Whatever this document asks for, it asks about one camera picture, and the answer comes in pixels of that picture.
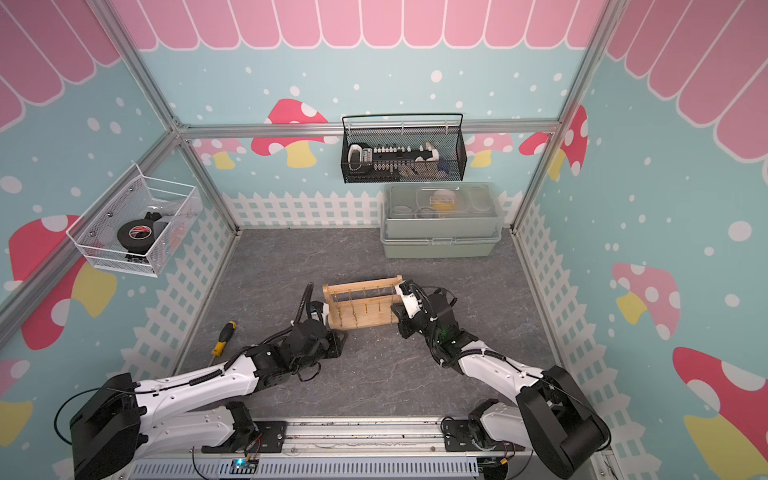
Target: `yellow mushroom stem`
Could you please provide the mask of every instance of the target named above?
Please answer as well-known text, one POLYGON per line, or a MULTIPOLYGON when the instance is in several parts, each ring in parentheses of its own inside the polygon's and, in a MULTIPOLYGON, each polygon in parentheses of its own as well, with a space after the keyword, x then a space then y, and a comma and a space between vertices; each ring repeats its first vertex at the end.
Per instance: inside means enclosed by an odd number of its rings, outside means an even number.
POLYGON ((491 164, 491 151, 483 150, 475 154, 475 159, 469 165, 474 168, 484 168, 491 164))
POLYGON ((286 147, 288 151, 288 166, 291 168, 307 168, 317 163, 306 140, 296 141, 286 147))
POLYGON ((554 161, 552 161, 552 165, 549 167, 549 177, 554 180, 558 181, 560 180, 560 167, 563 166, 563 161, 565 160, 565 152, 560 149, 558 150, 557 154, 554 156, 554 161))

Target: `pink mushroom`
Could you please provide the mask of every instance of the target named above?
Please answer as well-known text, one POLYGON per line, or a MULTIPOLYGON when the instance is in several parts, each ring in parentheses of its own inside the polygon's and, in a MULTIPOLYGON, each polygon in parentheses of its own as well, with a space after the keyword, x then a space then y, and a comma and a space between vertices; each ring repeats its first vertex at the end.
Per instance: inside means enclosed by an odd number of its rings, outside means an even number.
MULTIPOLYGON (((0 397, 29 370, 27 360, 0 360, 0 397)), ((32 402, 0 402, 0 447, 16 440, 32 416, 32 402)))
MULTIPOLYGON (((57 215, 27 223, 8 240, 13 281, 5 283, 13 290, 37 268, 54 248, 64 240, 67 228, 75 215, 57 215)), ((86 263, 78 262, 59 280, 40 305, 22 324, 22 336, 30 349, 51 346, 64 331, 72 299, 83 304, 91 316, 104 310, 117 289, 117 277, 101 272, 86 263)))
POLYGON ((616 300, 624 318, 637 325, 640 315, 648 311, 659 336, 669 340, 680 321, 680 294, 672 274, 629 263, 614 264, 613 274, 615 281, 611 281, 611 287, 616 288, 618 284, 629 290, 616 300))
POLYGON ((515 149, 510 134, 476 134, 468 138, 464 145, 467 147, 467 157, 475 155, 470 165, 475 168, 490 165, 492 151, 509 153, 515 149))
MULTIPOLYGON (((584 166, 584 157, 587 154, 588 142, 587 111, 579 105, 576 116, 571 122, 571 128, 565 132, 565 139, 560 144, 558 152, 554 156, 554 161, 549 167, 549 177, 554 180, 560 180, 560 169, 563 161, 567 158, 571 165, 571 172, 576 177, 584 166)), ((548 135, 538 132, 531 135, 520 145, 520 153, 523 155, 540 154, 546 147, 548 135)))
MULTIPOLYGON (((309 105, 284 98, 275 104, 269 117, 264 122, 267 124, 326 124, 328 121, 309 105)), ((288 166, 292 168, 312 167, 317 159, 310 150, 309 141, 318 141, 322 144, 335 144, 338 137, 285 137, 285 138, 254 138, 250 144, 254 153, 263 157, 275 154, 282 149, 288 152, 288 166)))
POLYGON ((192 147, 204 164, 210 165, 210 159, 214 159, 214 164, 219 170, 232 170, 235 163, 227 152, 244 154, 246 152, 243 144, 236 138, 198 138, 192 142, 192 147))
POLYGON ((746 479, 767 473, 766 379, 683 347, 674 350, 672 363, 688 388, 718 414, 684 417, 690 437, 715 474, 746 479))

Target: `gray floor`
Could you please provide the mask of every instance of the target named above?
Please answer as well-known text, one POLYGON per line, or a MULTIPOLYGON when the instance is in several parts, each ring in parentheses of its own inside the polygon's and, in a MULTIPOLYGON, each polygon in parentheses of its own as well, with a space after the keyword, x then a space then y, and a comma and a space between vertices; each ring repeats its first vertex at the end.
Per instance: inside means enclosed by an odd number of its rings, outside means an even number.
MULTIPOLYGON (((512 238, 505 234, 489 257, 391 260, 377 229, 245 230, 207 317, 201 320, 180 372, 205 367, 218 332, 237 322, 222 359, 285 328, 304 286, 402 275, 458 296, 459 325, 490 347, 528 365, 554 358, 512 238)), ((338 415, 466 415, 500 394, 452 369, 439 368, 424 339, 399 336, 396 326, 352 330, 341 358, 322 361, 311 382, 294 376, 247 397, 256 417, 338 415)))

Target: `tape roll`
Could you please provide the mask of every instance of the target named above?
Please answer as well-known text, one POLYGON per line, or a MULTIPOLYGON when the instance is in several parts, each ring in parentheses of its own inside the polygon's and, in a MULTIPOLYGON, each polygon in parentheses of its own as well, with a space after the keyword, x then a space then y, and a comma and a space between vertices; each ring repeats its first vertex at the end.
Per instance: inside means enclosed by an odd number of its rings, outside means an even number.
POLYGON ((154 243, 154 222, 152 220, 132 220, 118 230, 118 242, 129 253, 144 255, 154 243))

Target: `gray storage box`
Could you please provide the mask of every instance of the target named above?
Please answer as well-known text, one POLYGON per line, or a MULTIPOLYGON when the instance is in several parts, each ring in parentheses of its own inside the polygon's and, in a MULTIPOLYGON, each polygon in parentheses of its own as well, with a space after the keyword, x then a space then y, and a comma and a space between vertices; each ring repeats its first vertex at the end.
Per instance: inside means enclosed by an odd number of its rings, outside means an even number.
POLYGON ((381 239, 388 258, 484 257, 502 238, 491 184, 385 186, 381 239))

